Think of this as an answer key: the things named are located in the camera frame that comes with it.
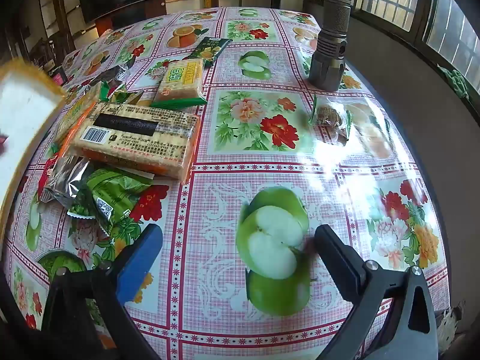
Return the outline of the large orange cracker pack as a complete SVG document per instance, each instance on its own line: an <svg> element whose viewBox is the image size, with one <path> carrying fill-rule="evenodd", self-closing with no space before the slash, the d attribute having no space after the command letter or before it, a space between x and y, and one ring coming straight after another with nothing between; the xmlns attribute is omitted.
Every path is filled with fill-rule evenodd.
<svg viewBox="0 0 480 360"><path fill-rule="evenodd" d="M185 183L199 128L190 113L98 102L71 130L64 152Z"/></svg>

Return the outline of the clear nut candy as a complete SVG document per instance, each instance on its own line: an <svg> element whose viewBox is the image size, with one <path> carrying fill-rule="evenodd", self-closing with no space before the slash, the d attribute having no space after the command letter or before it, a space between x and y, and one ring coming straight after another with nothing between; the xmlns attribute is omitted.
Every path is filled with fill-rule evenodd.
<svg viewBox="0 0 480 360"><path fill-rule="evenodd" d="M349 141L352 113L340 102L315 94L308 122L310 125L326 128L343 146Z"/></svg>

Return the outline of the yellow green cracker pack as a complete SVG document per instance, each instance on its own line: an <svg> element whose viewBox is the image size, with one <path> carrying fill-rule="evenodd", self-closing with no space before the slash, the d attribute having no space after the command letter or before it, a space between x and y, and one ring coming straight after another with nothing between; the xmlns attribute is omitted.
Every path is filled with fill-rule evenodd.
<svg viewBox="0 0 480 360"><path fill-rule="evenodd" d="M168 65L150 106L171 111L205 105L203 61L187 58Z"/></svg>

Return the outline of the dark green snack packet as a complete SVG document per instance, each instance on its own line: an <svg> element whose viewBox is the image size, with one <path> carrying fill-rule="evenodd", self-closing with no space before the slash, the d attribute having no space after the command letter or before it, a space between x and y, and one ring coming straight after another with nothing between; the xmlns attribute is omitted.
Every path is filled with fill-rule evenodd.
<svg viewBox="0 0 480 360"><path fill-rule="evenodd" d="M205 37L186 59L201 59L203 67L210 68L231 42L229 38Z"/></svg>

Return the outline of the silver foil snack bag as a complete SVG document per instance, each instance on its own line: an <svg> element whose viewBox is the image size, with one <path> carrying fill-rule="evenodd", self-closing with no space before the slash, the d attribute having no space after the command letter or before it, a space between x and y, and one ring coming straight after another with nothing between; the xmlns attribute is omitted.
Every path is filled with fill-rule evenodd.
<svg viewBox="0 0 480 360"><path fill-rule="evenodd" d="M95 165L88 158L76 155L56 158L55 163L47 167L46 178L39 183L39 201L49 203L56 200L63 207L71 208L94 169Z"/></svg>

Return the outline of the floral fruit tablecloth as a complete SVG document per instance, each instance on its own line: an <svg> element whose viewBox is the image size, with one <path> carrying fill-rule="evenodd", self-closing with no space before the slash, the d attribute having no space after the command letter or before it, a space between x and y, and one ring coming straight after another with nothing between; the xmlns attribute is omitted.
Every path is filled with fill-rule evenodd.
<svg viewBox="0 0 480 360"><path fill-rule="evenodd" d="M346 319L344 301L321 261L279 289L239 256L244 207L278 189L301 201L314 231L328 224L364 259L385 269L417 266L433 307L450 304L439 221L418 166L363 79L347 70L339 91L307 80L319 28L304 13L268 8L182 12L102 35L64 60L71 101L100 73L134 59L126 86L155 95L168 64L205 37L232 42L203 74L190 180L162 178L106 238L95 220L40 202L38 182L52 155L48 133L19 186L1 269L30 332L41 327L56 261L94 268L136 241L148 224L163 246L127 310L162 359L315 359ZM346 145L310 125L314 95L352 113Z"/></svg>

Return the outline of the yellow rimmed white tray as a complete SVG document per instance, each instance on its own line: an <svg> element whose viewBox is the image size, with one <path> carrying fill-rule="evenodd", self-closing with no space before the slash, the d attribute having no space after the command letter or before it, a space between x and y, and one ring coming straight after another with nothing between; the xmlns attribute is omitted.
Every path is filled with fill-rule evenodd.
<svg viewBox="0 0 480 360"><path fill-rule="evenodd" d="M24 172L65 101L64 89L31 63L1 66L1 238Z"/></svg>

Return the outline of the grey metal flashlight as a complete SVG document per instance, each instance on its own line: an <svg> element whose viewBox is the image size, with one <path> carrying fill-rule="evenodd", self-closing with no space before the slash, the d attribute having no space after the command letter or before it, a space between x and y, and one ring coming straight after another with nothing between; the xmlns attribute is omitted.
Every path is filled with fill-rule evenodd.
<svg viewBox="0 0 480 360"><path fill-rule="evenodd" d="M312 55L308 81L325 92L339 89L346 67L347 31L352 0L325 0L324 17Z"/></svg>

